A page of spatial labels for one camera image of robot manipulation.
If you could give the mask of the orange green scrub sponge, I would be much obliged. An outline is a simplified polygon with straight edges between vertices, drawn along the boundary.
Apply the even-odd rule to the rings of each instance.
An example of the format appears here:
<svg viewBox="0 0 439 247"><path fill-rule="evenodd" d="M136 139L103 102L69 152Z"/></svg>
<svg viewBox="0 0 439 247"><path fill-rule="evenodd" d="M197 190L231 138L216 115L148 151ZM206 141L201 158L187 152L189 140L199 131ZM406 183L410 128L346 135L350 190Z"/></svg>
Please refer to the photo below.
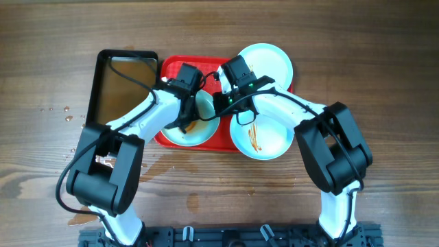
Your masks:
<svg viewBox="0 0 439 247"><path fill-rule="evenodd" d="M183 128L182 132L185 134L191 132L197 126L197 124L198 124L197 121L192 121L189 125Z"/></svg>

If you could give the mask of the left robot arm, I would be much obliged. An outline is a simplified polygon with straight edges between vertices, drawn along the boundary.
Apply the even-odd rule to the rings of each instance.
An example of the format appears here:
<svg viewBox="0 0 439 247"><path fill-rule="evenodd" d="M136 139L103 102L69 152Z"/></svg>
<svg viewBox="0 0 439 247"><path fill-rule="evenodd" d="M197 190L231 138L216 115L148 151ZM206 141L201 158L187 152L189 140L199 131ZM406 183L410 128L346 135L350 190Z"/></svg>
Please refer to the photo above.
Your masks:
<svg viewBox="0 0 439 247"><path fill-rule="evenodd" d="M144 147L163 128L184 127L195 118L199 89L133 90L92 93L89 119L77 152L62 171L56 200L66 211L94 215L107 246L147 246L145 224L132 201L137 192Z"/></svg>

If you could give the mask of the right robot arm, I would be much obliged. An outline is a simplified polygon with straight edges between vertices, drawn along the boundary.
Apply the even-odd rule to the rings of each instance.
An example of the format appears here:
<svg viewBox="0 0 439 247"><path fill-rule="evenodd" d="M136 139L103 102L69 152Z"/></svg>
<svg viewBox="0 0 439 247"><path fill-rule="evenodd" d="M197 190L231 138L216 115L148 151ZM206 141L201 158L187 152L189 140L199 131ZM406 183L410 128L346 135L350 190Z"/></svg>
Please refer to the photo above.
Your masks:
<svg viewBox="0 0 439 247"><path fill-rule="evenodd" d="M216 117L250 110L293 130L305 169L321 190L320 228L340 246L356 226L355 197L372 153L346 105L315 104L263 76L213 95Z"/></svg>

